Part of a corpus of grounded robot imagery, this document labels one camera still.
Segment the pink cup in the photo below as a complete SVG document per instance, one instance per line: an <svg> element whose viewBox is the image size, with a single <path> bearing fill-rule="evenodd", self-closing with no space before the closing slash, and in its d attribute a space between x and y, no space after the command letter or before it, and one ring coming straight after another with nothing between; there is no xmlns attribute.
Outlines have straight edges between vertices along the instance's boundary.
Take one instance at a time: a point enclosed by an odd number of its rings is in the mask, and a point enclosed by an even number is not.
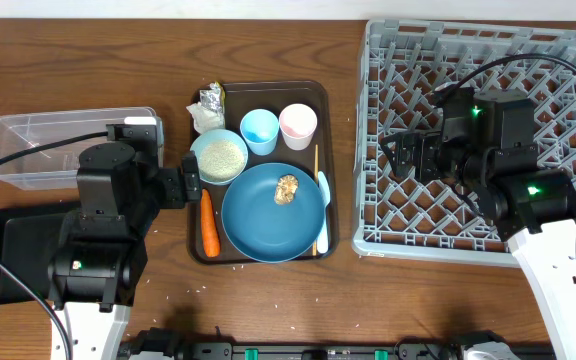
<svg viewBox="0 0 576 360"><path fill-rule="evenodd" d="M303 150L317 129L317 114L304 104L292 104L279 114L279 128L289 148Z"/></svg>

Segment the orange carrot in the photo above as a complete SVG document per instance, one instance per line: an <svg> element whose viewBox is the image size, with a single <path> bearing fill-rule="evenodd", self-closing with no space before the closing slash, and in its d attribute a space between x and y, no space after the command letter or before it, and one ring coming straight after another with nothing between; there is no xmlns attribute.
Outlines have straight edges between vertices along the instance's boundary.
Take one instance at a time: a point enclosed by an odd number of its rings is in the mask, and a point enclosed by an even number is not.
<svg viewBox="0 0 576 360"><path fill-rule="evenodd" d="M204 252L208 257L219 256L219 235L215 226L215 217L212 211L212 201L208 190L201 191L201 237L204 242Z"/></svg>

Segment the rice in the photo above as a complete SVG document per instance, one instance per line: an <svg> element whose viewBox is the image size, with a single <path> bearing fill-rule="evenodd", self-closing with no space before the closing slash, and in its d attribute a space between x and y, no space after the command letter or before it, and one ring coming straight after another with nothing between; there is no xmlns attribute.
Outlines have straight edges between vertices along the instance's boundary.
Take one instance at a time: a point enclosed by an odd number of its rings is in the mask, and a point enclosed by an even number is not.
<svg viewBox="0 0 576 360"><path fill-rule="evenodd" d="M239 147L228 140L209 144L199 155L199 170L212 182L227 181L235 177L246 165Z"/></svg>

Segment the bowl of rice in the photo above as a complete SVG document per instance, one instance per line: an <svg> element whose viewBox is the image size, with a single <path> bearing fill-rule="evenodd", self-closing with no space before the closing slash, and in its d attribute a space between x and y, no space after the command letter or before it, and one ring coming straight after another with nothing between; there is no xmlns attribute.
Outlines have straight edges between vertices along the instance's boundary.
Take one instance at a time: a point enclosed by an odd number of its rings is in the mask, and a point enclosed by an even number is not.
<svg viewBox="0 0 576 360"><path fill-rule="evenodd" d="M215 129L201 134L190 146L199 164L199 177L213 185L230 184L248 163L248 148L229 130Z"/></svg>

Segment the plate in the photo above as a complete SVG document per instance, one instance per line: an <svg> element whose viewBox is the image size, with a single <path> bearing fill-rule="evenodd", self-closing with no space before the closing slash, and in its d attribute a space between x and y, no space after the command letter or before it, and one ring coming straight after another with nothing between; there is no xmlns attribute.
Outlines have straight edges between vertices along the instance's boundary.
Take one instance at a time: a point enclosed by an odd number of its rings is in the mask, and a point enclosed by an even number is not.
<svg viewBox="0 0 576 360"><path fill-rule="evenodd" d="M279 178L299 181L295 199L275 203ZM324 204L314 180L298 168L266 163L243 172L232 182L221 208L228 239L244 255L262 262L282 262L308 250L324 222Z"/></svg>

